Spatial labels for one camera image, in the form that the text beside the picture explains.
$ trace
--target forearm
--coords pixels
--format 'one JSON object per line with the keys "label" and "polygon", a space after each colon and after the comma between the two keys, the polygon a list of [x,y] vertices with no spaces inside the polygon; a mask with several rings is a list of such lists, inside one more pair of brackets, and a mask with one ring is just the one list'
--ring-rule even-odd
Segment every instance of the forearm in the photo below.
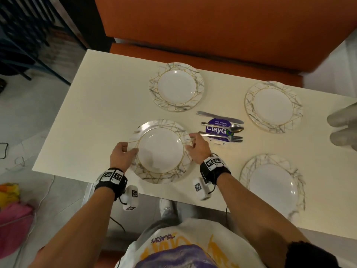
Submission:
{"label": "forearm", "polygon": [[232,175],[221,174],[217,186],[237,226],[269,267],[284,267],[288,243],[308,242],[290,221]]}
{"label": "forearm", "polygon": [[98,188],[61,228],[29,268],[93,267],[108,229],[114,192]]}

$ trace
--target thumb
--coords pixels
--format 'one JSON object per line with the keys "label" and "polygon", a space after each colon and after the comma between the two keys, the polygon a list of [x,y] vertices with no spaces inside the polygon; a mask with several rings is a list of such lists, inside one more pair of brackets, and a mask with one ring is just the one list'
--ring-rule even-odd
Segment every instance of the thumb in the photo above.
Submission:
{"label": "thumb", "polygon": [[190,153],[194,148],[190,145],[185,145],[186,150]]}
{"label": "thumb", "polygon": [[131,156],[135,156],[138,153],[139,149],[138,148],[134,148],[128,151],[128,153],[130,153]]}

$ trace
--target plate rim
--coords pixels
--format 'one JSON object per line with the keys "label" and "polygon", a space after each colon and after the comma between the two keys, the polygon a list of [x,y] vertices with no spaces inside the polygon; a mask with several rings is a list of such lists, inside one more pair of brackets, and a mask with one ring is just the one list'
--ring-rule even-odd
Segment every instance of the plate rim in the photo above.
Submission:
{"label": "plate rim", "polygon": [[241,173],[239,175],[238,181],[250,191],[249,183],[250,178],[253,172],[261,165],[266,164],[274,164],[276,166],[280,166],[284,170],[288,172],[288,174],[292,177],[298,193],[298,199],[295,208],[289,213],[288,220],[291,221],[295,214],[299,214],[306,209],[306,201],[305,201],[305,181],[303,179],[302,174],[291,164],[288,160],[276,155],[276,154],[259,154],[251,158],[242,168]]}
{"label": "plate rim", "polygon": [[[255,95],[259,91],[268,88],[279,90],[280,92],[282,92],[287,96],[287,98],[290,100],[292,104],[292,108],[293,108],[292,117],[283,124],[278,124],[278,125],[270,124],[269,122],[263,120],[254,109],[253,101]],[[265,131],[268,131],[270,133],[277,133],[277,134],[285,133],[286,130],[293,130],[301,123],[301,118],[303,117],[303,106],[301,104],[301,100],[299,96],[292,89],[290,89],[289,87],[287,87],[286,85],[280,82],[277,81],[258,82],[248,89],[244,100],[245,100],[245,109],[248,116],[257,126],[259,126],[261,129]]]}
{"label": "plate rim", "polygon": [[[191,138],[189,133],[177,122],[169,119],[156,119],[148,121],[138,127],[132,134],[130,141],[128,142],[128,150],[137,148],[141,138],[150,130],[157,128],[165,128],[173,131],[180,139],[183,145],[183,152],[180,162],[172,170],[165,173],[155,173],[147,170],[140,162],[138,155],[135,156],[130,168],[134,173],[142,180],[148,181],[153,184],[163,184],[173,182],[179,179],[188,170],[189,165],[192,162],[192,158],[185,149],[185,145],[190,145]],[[160,180],[168,180],[168,182],[159,182]]]}
{"label": "plate rim", "polygon": [[[169,101],[166,101],[158,92],[157,83],[160,80],[161,76],[163,76],[163,74],[165,74],[166,72],[172,70],[181,70],[186,72],[187,74],[192,76],[196,83],[195,93],[193,94],[191,99],[189,99],[185,103],[171,103]],[[204,91],[205,83],[198,70],[188,64],[181,62],[167,63],[165,64],[165,67],[160,66],[157,76],[155,76],[154,78],[150,77],[149,80],[149,93],[151,95],[152,100],[157,106],[170,112],[183,112],[192,109],[202,99]]]}

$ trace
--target person's left hand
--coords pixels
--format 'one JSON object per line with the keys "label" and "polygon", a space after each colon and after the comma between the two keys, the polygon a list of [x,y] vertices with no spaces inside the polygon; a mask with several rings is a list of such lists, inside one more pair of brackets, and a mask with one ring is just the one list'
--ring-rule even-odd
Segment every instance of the person's left hand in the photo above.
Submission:
{"label": "person's left hand", "polygon": [[139,151],[138,148],[135,148],[126,152],[127,148],[127,142],[119,142],[116,144],[112,154],[110,155],[110,167],[119,168],[121,171],[123,171],[124,174],[128,170],[135,155]]}

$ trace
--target t-shirt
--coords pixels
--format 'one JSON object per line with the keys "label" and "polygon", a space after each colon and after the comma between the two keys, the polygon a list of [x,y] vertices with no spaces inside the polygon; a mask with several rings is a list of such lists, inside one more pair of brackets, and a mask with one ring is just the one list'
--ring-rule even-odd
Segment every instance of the t-shirt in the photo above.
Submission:
{"label": "t-shirt", "polygon": [[133,242],[115,268],[265,268],[248,242],[209,220],[188,218],[180,225],[157,230],[138,246]]}

